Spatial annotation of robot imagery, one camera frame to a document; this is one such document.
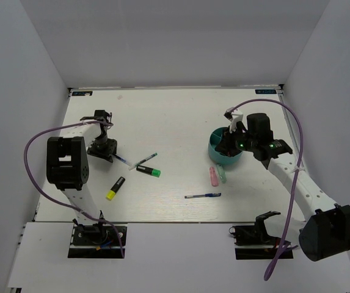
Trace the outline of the pink eraser pen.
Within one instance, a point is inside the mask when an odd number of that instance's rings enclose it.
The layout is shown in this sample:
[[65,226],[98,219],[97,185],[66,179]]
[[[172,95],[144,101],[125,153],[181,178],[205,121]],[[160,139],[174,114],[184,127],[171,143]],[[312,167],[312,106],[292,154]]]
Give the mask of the pink eraser pen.
[[219,185],[219,180],[214,167],[209,168],[210,174],[210,182],[213,187],[217,187]]

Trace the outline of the yellow black highlighter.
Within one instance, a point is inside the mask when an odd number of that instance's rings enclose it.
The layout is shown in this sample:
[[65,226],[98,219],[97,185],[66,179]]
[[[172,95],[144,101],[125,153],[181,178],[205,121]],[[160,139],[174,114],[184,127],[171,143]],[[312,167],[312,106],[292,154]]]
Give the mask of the yellow black highlighter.
[[106,199],[107,200],[112,200],[116,193],[119,191],[119,189],[122,187],[122,185],[125,182],[125,178],[124,177],[120,177],[115,184],[111,187],[110,191],[108,192],[108,194],[106,195]]

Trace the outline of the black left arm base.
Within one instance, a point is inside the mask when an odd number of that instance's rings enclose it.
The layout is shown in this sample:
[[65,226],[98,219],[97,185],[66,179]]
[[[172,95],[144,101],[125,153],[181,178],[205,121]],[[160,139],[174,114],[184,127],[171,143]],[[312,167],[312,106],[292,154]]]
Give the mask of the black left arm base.
[[74,225],[68,249],[69,259],[122,259],[127,226]]

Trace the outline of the mint green eraser pen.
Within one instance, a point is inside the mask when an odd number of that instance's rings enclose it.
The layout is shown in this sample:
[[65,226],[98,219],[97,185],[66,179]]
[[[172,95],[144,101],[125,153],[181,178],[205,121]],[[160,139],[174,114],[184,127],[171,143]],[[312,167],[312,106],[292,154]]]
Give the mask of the mint green eraser pen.
[[226,178],[226,174],[225,174],[225,170],[223,168],[223,165],[217,164],[216,168],[217,168],[217,172],[218,172],[221,183],[225,184],[227,182],[227,178]]

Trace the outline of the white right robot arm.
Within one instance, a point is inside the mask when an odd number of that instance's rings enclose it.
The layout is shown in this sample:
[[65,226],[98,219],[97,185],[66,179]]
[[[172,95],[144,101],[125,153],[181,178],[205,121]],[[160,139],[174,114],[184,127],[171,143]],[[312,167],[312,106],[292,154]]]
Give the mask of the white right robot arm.
[[305,170],[296,165],[291,147],[275,139],[265,113],[225,113],[230,125],[222,131],[216,151],[226,157],[250,152],[294,195],[304,221],[291,220],[286,241],[300,246],[311,261],[319,261],[350,250],[350,206],[339,205],[326,195]]

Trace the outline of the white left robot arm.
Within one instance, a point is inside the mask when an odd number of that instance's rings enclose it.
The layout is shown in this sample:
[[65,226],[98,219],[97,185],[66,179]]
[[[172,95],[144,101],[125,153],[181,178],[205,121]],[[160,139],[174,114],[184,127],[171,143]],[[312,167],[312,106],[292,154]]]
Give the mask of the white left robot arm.
[[68,199],[76,213],[75,224],[89,226],[87,236],[96,244],[108,238],[108,228],[98,223],[104,217],[87,186],[88,157],[113,162],[117,141],[108,137],[111,127],[112,113],[96,110],[93,116],[82,117],[62,136],[50,137],[47,141],[47,180]]

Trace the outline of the blue ballpoint pen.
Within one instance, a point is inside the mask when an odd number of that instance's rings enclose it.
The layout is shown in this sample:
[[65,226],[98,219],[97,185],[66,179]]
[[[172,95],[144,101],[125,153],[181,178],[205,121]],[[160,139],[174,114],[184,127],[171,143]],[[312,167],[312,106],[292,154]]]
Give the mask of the blue ballpoint pen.
[[208,193],[208,194],[198,194],[198,195],[186,195],[184,196],[185,199],[191,199],[191,198],[214,198],[214,197],[220,197],[221,193]]

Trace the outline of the green black highlighter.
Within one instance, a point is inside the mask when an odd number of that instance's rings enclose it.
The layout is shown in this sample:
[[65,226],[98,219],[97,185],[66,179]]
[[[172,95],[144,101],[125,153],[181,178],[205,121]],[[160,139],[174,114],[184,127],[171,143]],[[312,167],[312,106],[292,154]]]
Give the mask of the green black highlighter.
[[157,170],[157,169],[154,169],[154,168],[150,168],[150,167],[146,167],[146,166],[143,166],[143,165],[138,165],[136,167],[136,170],[138,172],[141,172],[141,173],[144,173],[144,174],[147,174],[147,175],[150,175],[150,176],[154,176],[156,178],[159,178],[160,175],[161,175],[161,171],[160,170]]

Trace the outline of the dark blue gel pen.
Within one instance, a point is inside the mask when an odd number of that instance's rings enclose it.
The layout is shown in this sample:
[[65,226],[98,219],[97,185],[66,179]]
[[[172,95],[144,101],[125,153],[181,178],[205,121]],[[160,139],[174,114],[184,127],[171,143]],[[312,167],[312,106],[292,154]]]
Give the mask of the dark blue gel pen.
[[124,164],[128,165],[128,166],[132,166],[132,163],[130,163],[129,161],[127,161],[126,159],[118,156],[117,154],[113,154],[113,157],[115,157],[116,159],[118,159],[119,161],[123,162]]

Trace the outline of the green cap slim pen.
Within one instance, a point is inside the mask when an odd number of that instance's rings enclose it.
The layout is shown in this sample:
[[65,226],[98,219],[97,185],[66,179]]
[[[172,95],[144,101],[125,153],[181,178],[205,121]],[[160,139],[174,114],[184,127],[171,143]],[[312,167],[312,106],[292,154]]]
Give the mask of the green cap slim pen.
[[135,169],[137,166],[139,166],[139,165],[141,165],[141,164],[143,164],[143,163],[149,161],[150,159],[153,159],[153,158],[156,157],[157,155],[158,155],[157,153],[153,153],[153,154],[149,155],[148,157],[146,157],[146,158],[144,158],[144,159],[138,161],[137,163],[133,164],[132,166],[130,166],[130,167],[128,168],[128,170],[133,170],[133,169]]

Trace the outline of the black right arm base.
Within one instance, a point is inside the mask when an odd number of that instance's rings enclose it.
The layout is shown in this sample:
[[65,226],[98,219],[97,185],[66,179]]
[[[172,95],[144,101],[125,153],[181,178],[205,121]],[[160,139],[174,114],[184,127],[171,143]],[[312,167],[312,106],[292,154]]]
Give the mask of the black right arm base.
[[251,224],[235,224],[228,229],[234,239],[235,258],[241,261],[272,260],[278,251],[281,233],[268,233],[267,220],[282,221],[285,216],[277,211],[269,211],[258,215]]

